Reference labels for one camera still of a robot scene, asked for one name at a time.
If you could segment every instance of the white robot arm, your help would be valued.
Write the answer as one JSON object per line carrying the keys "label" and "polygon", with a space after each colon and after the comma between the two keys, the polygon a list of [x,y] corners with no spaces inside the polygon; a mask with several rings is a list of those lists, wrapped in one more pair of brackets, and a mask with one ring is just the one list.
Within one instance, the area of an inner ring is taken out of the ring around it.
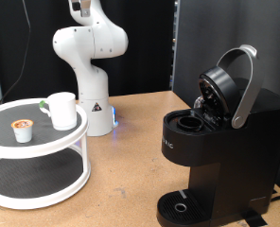
{"label": "white robot arm", "polygon": [[102,69],[91,64],[91,59],[123,55],[128,47],[128,36],[107,18],[99,0],[92,0],[90,15],[83,13],[83,17],[82,12],[73,10],[74,1],[69,0],[71,15],[84,26],[58,30],[53,38],[53,46],[57,55],[69,63],[76,73],[79,105],[86,111],[90,121],[87,134],[104,135],[114,128],[108,77]]}

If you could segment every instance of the black coffee machine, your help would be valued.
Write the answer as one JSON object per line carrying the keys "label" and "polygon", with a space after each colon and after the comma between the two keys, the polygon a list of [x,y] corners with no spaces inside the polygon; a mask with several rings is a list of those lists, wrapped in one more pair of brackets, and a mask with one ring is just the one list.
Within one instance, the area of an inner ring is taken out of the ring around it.
{"label": "black coffee machine", "polygon": [[[225,72],[249,58],[250,80]],[[164,118],[162,152],[191,166],[187,189],[164,195],[157,218],[163,227],[214,227],[268,211],[280,165],[280,96],[261,89],[256,50],[242,45],[200,75],[194,109]]]}

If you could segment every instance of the black curtain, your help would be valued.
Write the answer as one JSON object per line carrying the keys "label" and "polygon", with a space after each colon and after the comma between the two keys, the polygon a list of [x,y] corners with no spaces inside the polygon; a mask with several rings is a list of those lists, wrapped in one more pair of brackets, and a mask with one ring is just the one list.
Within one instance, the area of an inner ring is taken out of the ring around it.
{"label": "black curtain", "polygon": [[[6,101],[49,96],[60,91],[78,94],[72,68],[53,50],[62,27],[79,26],[68,0],[25,0],[31,35],[21,81]],[[169,89],[174,0],[101,0],[106,15],[128,34],[129,47],[120,57],[94,60],[109,76],[110,96]],[[3,94],[19,78],[26,51],[28,25],[22,0],[0,0],[0,81]]]}
{"label": "black curtain", "polygon": [[[189,106],[201,95],[200,73],[242,44],[257,49],[261,67],[255,70],[265,74],[263,87],[280,96],[280,0],[181,0],[179,14],[173,90]],[[230,68],[233,78],[249,78],[246,57]]]}

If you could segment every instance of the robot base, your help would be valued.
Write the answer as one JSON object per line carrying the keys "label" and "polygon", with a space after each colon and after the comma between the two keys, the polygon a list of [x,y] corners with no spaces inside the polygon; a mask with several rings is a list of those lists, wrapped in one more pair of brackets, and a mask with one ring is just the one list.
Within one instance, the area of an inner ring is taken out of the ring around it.
{"label": "robot base", "polygon": [[85,110],[90,122],[90,127],[87,131],[88,136],[101,136],[113,130],[114,111],[108,97],[100,100],[81,98],[79,106]]}

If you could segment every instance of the white mug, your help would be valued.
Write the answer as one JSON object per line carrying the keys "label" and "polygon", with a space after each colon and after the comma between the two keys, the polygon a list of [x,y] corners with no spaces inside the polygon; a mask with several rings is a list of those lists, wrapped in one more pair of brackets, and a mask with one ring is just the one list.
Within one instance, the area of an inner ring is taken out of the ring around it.
{"label": "white mug", "polygon": [[[47,103],[49,111],[44,108]],[[40,102],[40,110],[52,118],[53,127],[58,131],[68,131],[77,125],[76,100],[72,93],[56,93]]]}

